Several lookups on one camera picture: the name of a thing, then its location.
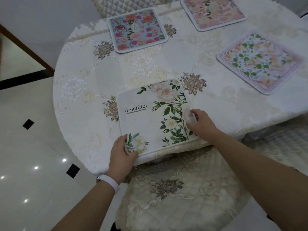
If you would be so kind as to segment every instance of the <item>person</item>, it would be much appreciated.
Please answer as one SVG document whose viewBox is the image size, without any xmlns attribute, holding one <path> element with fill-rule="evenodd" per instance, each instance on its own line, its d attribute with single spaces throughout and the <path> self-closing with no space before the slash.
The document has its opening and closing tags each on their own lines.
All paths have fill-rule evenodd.
<svg viewBox="0 0 308 231">
<path fill-rule="evenodd" d="M 308 230 L 308 177 L 255 152 L 216 128 L 206 112 L 191 110 L 197 122 L 188 124 L 201 139 L 221 153 L 241 183 L 281 230 Z M 132 169 L 137 152 L 124 151 L 127 135 L 113 145 L 107 175 L 118 184 Z M 52 229 L 99 230 L 115 194 L 107 182 L 99 181 L 92 190 Z"/>
</svg>

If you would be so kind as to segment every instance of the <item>forearm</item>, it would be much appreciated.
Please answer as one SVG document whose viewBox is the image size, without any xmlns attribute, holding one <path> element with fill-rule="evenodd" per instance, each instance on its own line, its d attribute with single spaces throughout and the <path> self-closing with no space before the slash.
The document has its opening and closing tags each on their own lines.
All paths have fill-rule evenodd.
<svg viewBox="0 0 308 231">
<path fill-rule="evenodd" d="M 282 230 L 307 230 L 308 177 L 219 132 L 211 139 L 240 181 Z"/>
<path fill-rule="evenodd" d="M 98 182 L 51 231 L 99 230 L 114 194 L 110 184 Z"/>
</svg>

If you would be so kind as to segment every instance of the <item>bracelet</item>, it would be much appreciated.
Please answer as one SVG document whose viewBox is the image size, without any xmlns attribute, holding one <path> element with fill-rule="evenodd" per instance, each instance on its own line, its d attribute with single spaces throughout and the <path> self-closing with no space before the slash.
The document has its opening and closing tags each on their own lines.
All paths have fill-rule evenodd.
<svg viewBox="0 0 308 231">
<path fill-rule="evenodd" d="M 112 186 L 114 188 L 115 194 L 117 194 L 117 192 L 120 190 L 120 186 L 117 184 L 117 182 L 107 175 L 101 174 L 97 177 L 96 180 L 97 180 L 97 182 L 100 181 L 100 180 L 103 180 L 103 181 L 107 182 L 108 184 L 110 184 L 110 186 Z"/>
</svg>

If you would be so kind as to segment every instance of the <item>table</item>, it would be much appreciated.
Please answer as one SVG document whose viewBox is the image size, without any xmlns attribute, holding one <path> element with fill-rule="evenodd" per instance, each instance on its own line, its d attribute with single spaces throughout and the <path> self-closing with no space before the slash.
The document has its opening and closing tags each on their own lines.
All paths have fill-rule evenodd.
<svg viewBox="0 0 308 231">
<path fill-rule="evenodd" d="M 54 75 L 53 100 L 60 130 L 73 153 L 94 174 L 106 171 L 120 135 L 115 96 L 169 78 L 185 79 L 194 108 L 205 110 L 222 131 L 240 136 L 308 111 L 308 63 L 274 94 L 260 94 L 216 60 L 216 54 L 251 27 L 308 58 L 308 25 L 270 0 L 234 0 L 248 19 L 198 32 L 179 2 L 155 7 L 169 40 L 117 54 L 106 19 L 78 25 L 64 44 Z M 206 86 L 199 79 L 206 80 Z M 201 148 L 196 140 L 147 155 Z"/>
</svg>

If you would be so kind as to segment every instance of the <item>person's left hand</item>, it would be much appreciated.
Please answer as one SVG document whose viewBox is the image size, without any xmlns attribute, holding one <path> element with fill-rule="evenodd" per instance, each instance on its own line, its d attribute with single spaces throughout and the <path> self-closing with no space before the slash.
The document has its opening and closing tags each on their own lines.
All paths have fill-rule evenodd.
<svg viewBox="0 0 308 231">
<path fill-rule="evenodd" d="M 138 153 L 134 151 L 127 155 L 124 151 L 126 135 L 118 137 L 111 149 L 109 169 L 107 175 L 114 179 L 119 185 L 132 170 Z"/>
</svg>

